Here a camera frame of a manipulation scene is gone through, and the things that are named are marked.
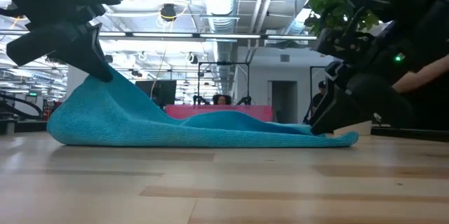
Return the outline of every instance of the person in background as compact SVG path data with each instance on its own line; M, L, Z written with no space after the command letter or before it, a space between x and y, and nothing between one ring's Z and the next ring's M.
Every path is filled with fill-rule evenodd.
M310 117L314 116L314 113L316 111L316 108L318 108L318 105L320 104L321 100L324 97L324 94L326 93L326 81L321 81L318 83L318 89L320 90L319 93L317 93L312 99L311 99L311 106L310 106Z
M231 105L232 103L232 98L229 95L217 94L214 95L212 99L214 105Z

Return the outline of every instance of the person's arm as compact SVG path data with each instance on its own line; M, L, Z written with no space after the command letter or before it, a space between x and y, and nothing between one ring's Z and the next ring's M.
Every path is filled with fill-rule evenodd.
M414 91L435 80L447 71L449 71L449 54L423 67L418 73L409 72L405 74L393 85L393 89L399 93Z

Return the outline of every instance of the ceiling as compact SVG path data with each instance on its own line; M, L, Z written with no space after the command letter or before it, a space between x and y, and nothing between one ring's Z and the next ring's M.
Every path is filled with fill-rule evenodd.
M271 0L267 17L264 19L261 32L268 29L283 29L297 16L296 0ZM0 7L5 8L11 0L0 0ZM159 10L164 4L175 4L178 17L173 26L167 25L159 17ZM236 0L236 33L248 33L256 0ZM103 32L211 32L205 0L123 0L116 6L105 6L107 13L92 21L92 24L102 23ZM27 20L16 20L0 16L0 29L26 30ZM0 88L9 92L26 92L27 90L43 91L47 98L61 99L67 85L67 66L50 62L45 57L25 65L23 69L13 69L15 63L6 55L6 44L17 36L0 35ZM215 62L215 41L151 41L136 39L102 39L100 41L105 54L111 55L112 67L117 68L123 76L131 81L142 79L177 79L177 97L189 102L197 86L198 65L190 63L191 55L201 62ZM243 61L246 46L237 49L237 60ZM289 54L290 62L280 62L280 54ZM279 67L297 67L298 65L325 64L331 58L322 58L318 53L312 53L307 48L287 48L280 51L276 48L261 46L254 56L252 65L275 65ZM133 75L136 70L141 77ZM201 87L206 97L219 93L223 84L221 69L210 66L201 79L208 85Z

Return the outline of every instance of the green led light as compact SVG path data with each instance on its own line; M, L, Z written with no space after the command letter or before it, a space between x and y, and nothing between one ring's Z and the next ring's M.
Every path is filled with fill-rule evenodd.
M401 62L402 60L404 60L406 56L402 53L398 54L397 56L394 57L394 61L395 62Z

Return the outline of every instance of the potted plant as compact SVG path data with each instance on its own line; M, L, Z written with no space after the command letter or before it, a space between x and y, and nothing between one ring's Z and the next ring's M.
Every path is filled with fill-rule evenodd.
M336 7L327 15L326 21L321 22L320 17L326 9L332 6ZM315 35L319 35L324 28L346 28L354 14L354 7L347 0L309 0L305 8L311 9L312 12L305 20L304 25L310 27L310 32ZM358 21L358 30L369 31L378 24L379 19L371 11L367 11Z

